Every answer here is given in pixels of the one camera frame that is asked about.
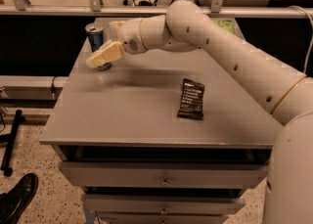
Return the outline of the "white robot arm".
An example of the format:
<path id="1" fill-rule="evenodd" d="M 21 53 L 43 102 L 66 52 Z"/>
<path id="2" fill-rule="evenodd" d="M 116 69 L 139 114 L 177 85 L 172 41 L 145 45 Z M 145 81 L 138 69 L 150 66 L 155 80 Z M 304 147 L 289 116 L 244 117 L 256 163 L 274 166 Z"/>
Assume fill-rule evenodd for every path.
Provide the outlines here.
<path id="1" fill-rule="evenodd" d="M 195 3 L 173 2 L 165 14 L 111 22 L 107 41 L 86 65 L 100 67 L 153 49 L 204 50 L 238 88 L 283 125 L 270 156 L 262 224 L 313 224 L 313 86 L 305 73 L 221 28 Z"/>

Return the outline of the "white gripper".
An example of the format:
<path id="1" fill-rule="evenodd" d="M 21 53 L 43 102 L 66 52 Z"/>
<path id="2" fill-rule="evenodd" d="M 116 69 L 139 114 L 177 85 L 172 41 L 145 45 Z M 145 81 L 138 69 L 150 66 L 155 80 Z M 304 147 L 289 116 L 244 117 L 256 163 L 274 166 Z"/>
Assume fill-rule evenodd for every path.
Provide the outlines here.
<path id="1" fill-rule="evenodd" d="M 106 41 L 86 59 L 86 65 L 90 68 L 96 68 L 114 62 L 123 58 L 125 51 L 132 55 L 145 53 L 147 49 L 143 43 L 140 30 L 142 20 L 142 18 L 138 18 L 129 21 L 109 22 L 110 29 L 112 32 L 117 33 L 119 42 Z"/>

